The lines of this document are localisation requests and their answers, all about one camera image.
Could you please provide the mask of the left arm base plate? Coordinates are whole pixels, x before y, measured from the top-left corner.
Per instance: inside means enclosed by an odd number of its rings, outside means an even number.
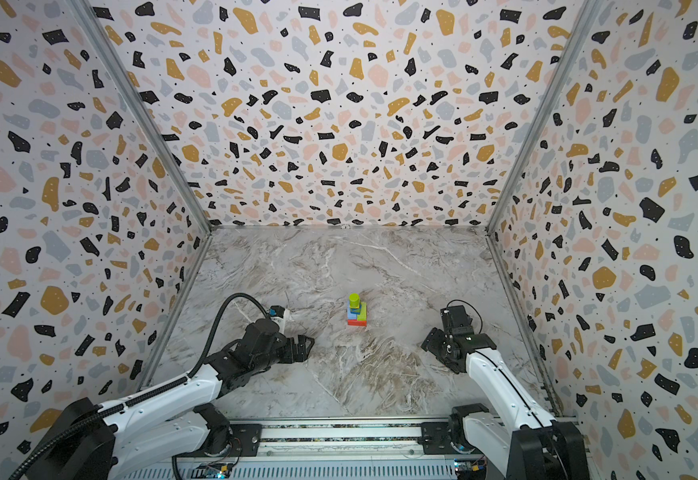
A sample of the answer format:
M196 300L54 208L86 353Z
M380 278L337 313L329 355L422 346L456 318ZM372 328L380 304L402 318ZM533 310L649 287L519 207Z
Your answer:
M179 454L179 457L255 457L262 438L262 429L263 425L259 423L233 423L223 429L212 430L197 450Z

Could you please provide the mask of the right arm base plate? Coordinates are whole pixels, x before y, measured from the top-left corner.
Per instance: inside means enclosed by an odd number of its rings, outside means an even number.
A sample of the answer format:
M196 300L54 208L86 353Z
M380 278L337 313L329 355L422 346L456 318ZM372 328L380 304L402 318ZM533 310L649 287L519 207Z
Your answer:
M423 422L420 424L417 443L426 455L478 455L477 448L454 437L448 422Z

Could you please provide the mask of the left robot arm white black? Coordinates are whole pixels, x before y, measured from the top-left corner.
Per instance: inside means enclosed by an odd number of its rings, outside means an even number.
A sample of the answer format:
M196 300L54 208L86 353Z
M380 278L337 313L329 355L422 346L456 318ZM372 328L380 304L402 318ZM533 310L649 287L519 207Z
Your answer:
M206 354L197 370L118 400L69 404L13 473L15 479L120 479L185 453L220 455L233 430L215 401L275 364L302 363L314 339L283 335L260 318L242 338Z

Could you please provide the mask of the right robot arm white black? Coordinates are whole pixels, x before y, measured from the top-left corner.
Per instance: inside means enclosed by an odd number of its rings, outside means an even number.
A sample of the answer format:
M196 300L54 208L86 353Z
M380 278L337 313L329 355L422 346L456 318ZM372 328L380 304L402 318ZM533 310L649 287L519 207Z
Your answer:
M424 450L479 454L487 471L503 479L589 479L576 424L557 419L520 384L495 342L473 328L471 308L449 302L440 310L442 326L429 332L421 348L453 373L468 375L488 404L454 407L440 432L427 424L420 440Z

